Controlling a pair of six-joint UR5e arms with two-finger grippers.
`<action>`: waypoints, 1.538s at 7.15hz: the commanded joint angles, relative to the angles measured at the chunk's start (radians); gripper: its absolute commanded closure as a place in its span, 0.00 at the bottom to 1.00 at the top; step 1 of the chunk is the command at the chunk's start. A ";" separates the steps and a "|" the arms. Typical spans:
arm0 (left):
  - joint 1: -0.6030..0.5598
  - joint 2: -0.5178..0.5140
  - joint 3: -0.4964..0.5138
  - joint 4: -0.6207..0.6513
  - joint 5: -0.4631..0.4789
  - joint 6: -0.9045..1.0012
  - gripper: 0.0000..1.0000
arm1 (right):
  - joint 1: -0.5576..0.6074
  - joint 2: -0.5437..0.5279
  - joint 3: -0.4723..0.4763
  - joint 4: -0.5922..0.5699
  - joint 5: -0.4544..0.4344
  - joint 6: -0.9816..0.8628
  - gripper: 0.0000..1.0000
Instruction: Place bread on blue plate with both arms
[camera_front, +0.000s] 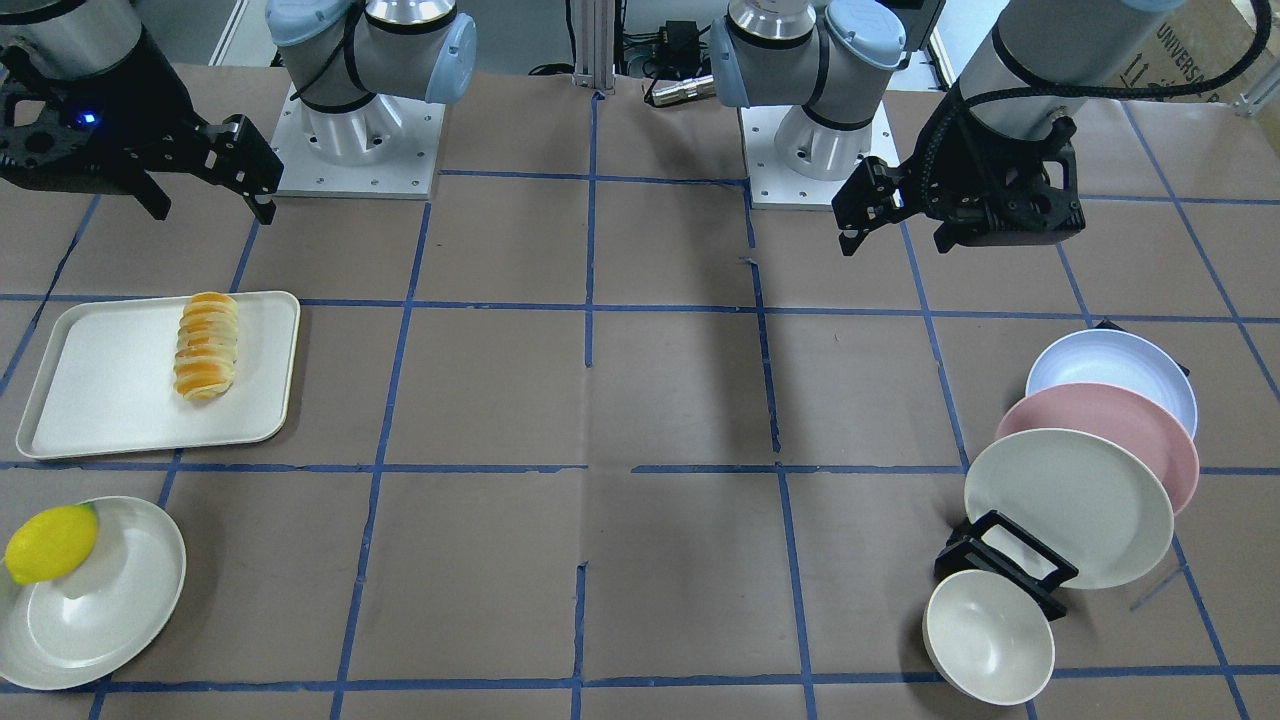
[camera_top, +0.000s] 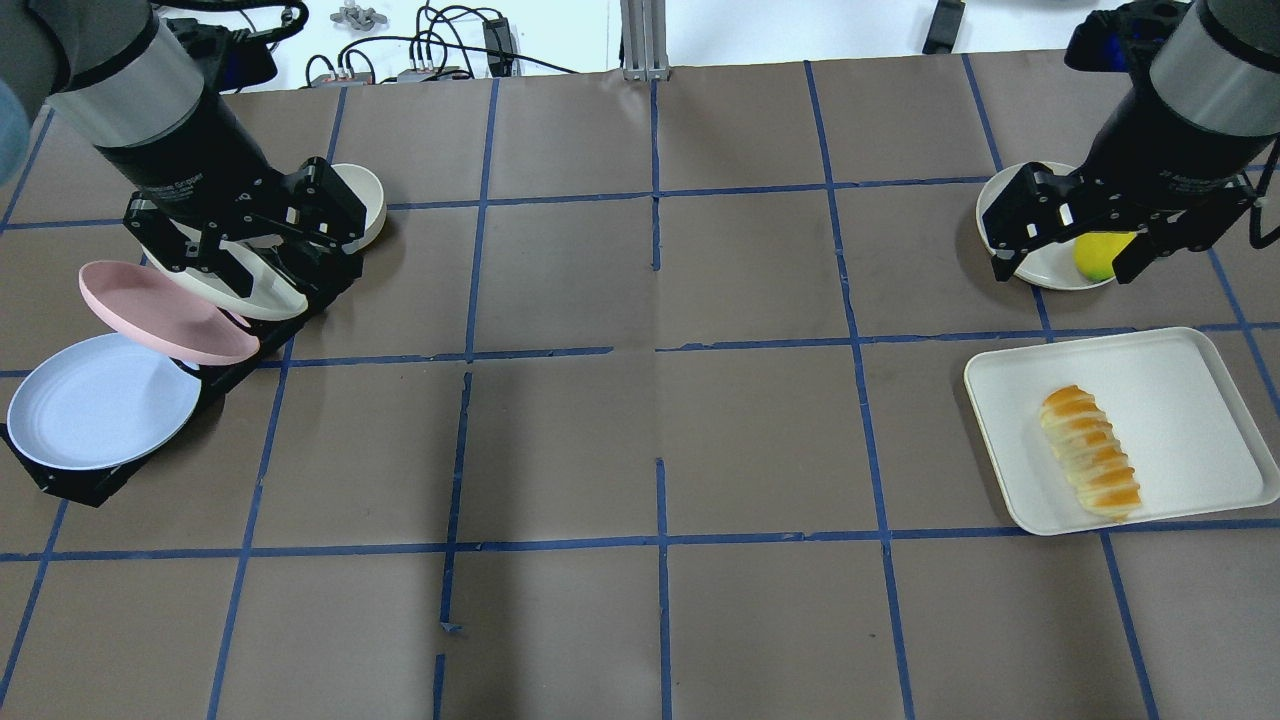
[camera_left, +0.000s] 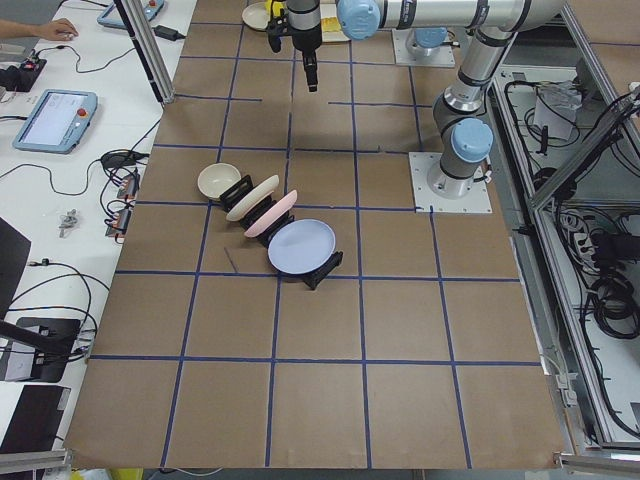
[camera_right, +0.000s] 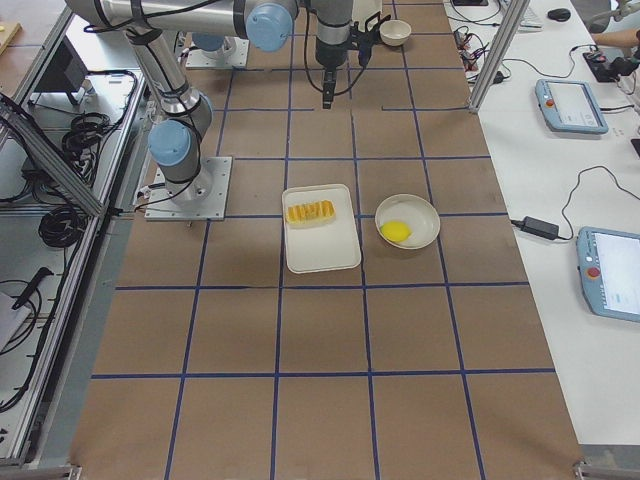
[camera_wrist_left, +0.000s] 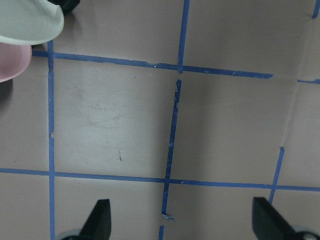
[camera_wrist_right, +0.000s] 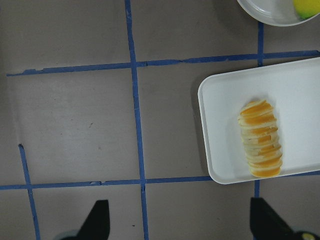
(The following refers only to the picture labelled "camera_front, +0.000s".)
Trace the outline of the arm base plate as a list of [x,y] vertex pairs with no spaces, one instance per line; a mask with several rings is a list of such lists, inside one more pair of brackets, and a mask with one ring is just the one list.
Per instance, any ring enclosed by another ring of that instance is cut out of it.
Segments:
[[799,106],[739,109],[751,204],[762,209],[828,210],[858,164],[899,164],[883,105],[860,129],[831,129]]
[[276,196],[429,200],[447,109],[378,95],[326,114],[285,100],[271,137],[284,165]]

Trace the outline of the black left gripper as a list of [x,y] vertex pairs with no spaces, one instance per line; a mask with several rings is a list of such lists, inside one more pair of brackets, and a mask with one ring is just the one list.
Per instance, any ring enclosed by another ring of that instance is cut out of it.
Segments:
[[1076,124],[1051,114],[1041,138],[1010,138],[964,108],[951,88],[925,123],[915,160],[861,159],[832,197],[841,254],[870,232],[923,213],[938,220],[940,254],[956,247],[1043,246],[1085,228],[1076,187]]

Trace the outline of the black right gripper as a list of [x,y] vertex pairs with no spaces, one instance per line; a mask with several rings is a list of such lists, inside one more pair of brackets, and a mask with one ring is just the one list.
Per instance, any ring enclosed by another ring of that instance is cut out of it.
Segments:
[[172,200],[155,172],[237,192],[273,223],[284,163],[244,114],[209,124],[150,32],[119,60],[58,78],[26,38],[3,45],[3,178],[24,190],[129,195],[164,222]]

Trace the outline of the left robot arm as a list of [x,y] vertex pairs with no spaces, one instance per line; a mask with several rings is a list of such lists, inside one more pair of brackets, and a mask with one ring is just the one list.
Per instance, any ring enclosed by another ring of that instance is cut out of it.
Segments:
[[[1047,246],[1080,233],[1074,115],[1175,1],[1010,1],[897,167],[864,156],[826,172],[845,256],[922,214],[934,245]],[[870,127],[908,31],[878,1],[732,1],[710,27],[712,72],[730,108],[788,106],[788,164],[817,176],[813,135]]]

